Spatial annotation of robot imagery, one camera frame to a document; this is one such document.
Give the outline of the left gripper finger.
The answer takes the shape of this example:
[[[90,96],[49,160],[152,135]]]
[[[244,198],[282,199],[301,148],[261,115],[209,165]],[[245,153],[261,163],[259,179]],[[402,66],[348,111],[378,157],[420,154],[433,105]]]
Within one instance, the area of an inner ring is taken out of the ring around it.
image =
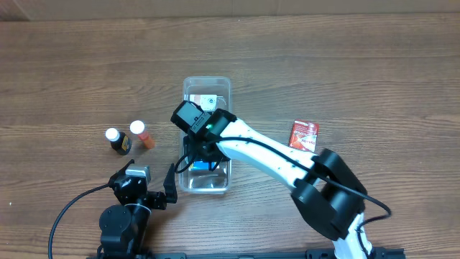
[[[126,174],[127,168],[131,165],[134,164],[134,159],[131,159],[124,167],[122,167],[119,171],[116,172],[116,176],[124,176]]]
[[[165,177],[163,186],[165,189],[166,202],[169,204],[176,204],[178,200],[178,193],[175,182],[175,165],[172,163]]]

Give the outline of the white blue plaster box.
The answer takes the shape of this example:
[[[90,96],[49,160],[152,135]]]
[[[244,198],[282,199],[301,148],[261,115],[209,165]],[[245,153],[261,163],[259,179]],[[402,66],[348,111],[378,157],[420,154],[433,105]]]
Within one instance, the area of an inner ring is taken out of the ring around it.
[[[217,95],[215,94],[190,94],[189,101],[197,104],[205,112],[213,112],[217,107]]]

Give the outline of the blue yellow lozenge box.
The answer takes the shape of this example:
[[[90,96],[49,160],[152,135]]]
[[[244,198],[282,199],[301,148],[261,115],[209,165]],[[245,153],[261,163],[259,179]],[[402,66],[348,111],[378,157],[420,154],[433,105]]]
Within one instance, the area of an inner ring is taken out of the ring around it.
[[[216,162],[206,162],[201,160],[194,161],[190,167],[189,171],[211,171],[216,167]]]

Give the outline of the red white medicine box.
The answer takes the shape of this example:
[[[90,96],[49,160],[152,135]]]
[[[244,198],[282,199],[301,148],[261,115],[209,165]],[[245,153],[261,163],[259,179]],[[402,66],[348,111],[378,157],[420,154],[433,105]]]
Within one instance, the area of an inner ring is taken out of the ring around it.
[[[306,120],[295,120],[288,146],[297,150],[315,152],[319,125]]]

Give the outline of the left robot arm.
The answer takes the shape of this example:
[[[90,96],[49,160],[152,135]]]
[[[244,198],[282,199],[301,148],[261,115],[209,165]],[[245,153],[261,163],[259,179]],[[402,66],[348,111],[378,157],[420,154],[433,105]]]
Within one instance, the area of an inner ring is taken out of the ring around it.
[[[101,246],[98,258],[154,258],[143,245],[153,210],[165,210],[178,200],[175,166],[167,172],[164,191],[150,191],[150,167],[130,160],[109,179],[119,204],[105,209],[99,218]]]

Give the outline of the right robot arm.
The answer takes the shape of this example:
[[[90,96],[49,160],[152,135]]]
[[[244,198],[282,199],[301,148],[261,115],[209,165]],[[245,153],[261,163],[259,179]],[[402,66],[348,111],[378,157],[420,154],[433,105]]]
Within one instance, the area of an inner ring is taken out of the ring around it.
[[[296,150],[272,140],[224,109],[206,112],[183,101],[171,121],[187,134],[184,156],[217,166],[239,160],[273,177],[290,191],[304,221],[331,240],[336,258],[373,258],[364,226],[367,190],[335,152]]]

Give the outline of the clear plastic container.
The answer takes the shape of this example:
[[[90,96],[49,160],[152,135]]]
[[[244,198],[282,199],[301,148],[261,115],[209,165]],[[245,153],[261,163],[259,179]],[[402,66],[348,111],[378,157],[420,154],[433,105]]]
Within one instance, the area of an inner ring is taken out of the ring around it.
[[[190,94],[217,95],[216,109],[232,110],[231,81],[223,76],[191,76],[183,82],[183,99],[189,101]],[[224,194],[230,185],[231,162],[221,162],[211,171],[189,171],[179,174],[182,190],[196,194]]]

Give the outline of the dark syrup bottle white cap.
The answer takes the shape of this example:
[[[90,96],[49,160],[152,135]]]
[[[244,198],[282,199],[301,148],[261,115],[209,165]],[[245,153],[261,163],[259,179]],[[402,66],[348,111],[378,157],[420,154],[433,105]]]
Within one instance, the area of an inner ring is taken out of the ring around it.
[[[120,132],[115,128],[108,128],[105,132],[106,139],[111,143],[111,147],[120,155],[127,155],[132,147],[132,140],[125,132]]]

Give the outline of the orange tablet tube white cap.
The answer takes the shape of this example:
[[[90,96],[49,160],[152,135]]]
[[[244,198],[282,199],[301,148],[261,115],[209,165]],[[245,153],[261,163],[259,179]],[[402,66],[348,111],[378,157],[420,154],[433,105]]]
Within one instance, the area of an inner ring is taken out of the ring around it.
[[[152,149],[155,146],[155,141],[147,131],[144,122],[135,120],[130,124],[129,129],[133,134],[138,136],[147,149]]]

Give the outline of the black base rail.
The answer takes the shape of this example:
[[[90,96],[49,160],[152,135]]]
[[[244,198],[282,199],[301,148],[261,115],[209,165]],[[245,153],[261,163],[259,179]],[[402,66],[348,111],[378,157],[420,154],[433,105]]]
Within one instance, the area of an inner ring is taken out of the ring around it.
[[[386,249],[376,247],[376,259],[406,259],[403,249]],[[185,253],[147,253],[146,256],[136,258],[156,258],[156,259],[335,259],[334,249],[310,249],[301,253],[222,253],[222,254],[200,254],[188,255]]]

